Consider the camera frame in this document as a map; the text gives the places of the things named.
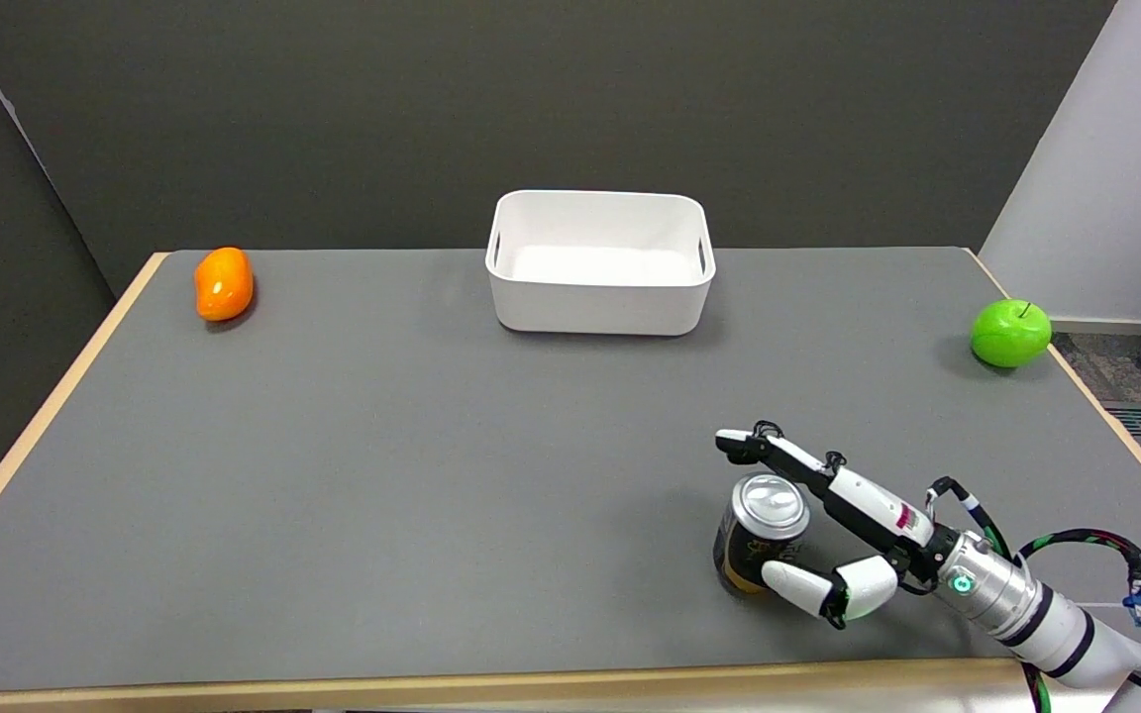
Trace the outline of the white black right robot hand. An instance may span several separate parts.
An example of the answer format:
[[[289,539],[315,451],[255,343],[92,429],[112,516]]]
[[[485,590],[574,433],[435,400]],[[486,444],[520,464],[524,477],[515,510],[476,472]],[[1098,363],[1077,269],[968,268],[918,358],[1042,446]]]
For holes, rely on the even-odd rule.
[[[751,430],[721,429],[714,441],[730,463],[769,470],[734,484],[712,546],[725,585],[739,594],[770,591],[837,629],[882,608],[909,576],[937,585],[957,532],[856,473],[842,453],[816,457],[769,421]],[[806,564],[801,550],[812,522],[807,493],[873,556],[830,572]]]

